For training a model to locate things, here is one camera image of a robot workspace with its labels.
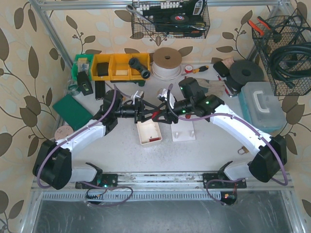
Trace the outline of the white parts tray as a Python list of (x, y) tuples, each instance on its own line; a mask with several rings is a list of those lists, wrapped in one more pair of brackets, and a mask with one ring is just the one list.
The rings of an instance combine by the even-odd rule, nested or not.
[(140, 144), (144, 147), (151, 147), (161, 143), (162, 140), (149, 142), (150, 138), (161, 137), (160, 128), (157, 122), (153, 122), (152, 120), (148, 120), (146, 122), (138, 122), (137, 130)]

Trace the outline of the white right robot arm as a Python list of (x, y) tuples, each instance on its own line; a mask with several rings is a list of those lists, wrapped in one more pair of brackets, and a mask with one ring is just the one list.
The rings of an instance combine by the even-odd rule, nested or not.
[[(178, 85), (183, 100), (175, 101), (171, 94), (171, 84), (159, 95), (161, 105), (154, 106), (142, 100), (138, 108), (138, 120), (143, 122), (151, 119), (166, 124), (178, 123), (180, 120), (206, 120), (235, 137), (254, 156), (252, 161), (226, 163), (221, 168), (218, 181), (223, 177), (230, 182), (254, 177), (263, 183), (273, 180), (283, 186), (288, 184), (284, 167), (287, 163), (284, 137), (271, 136), (257, 129), (239, 117), (222, 99), (216, 95), (206, 95), (198, 81), (192, 77), (183, 79)], [(184, 115), (188, 113), (193, 113), (195, 117), (185, 118)]]

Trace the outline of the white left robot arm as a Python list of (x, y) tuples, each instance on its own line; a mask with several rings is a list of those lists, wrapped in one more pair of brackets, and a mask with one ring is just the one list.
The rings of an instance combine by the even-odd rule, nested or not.
[(75, 165), (74, 156), (110, 133), (118, 118), (145, 122), (157, 111), (159, 107), (144, 101), (143, 95), (135, 95), (131, 104), (124, 104), (119, 90), (109, 90), (99, 111), (85, 126), (63, 139), (43, 142), (33, 168), (38, 186), (59, 190), (68, 183), (99, 183), (102, 170), (90, 162)]

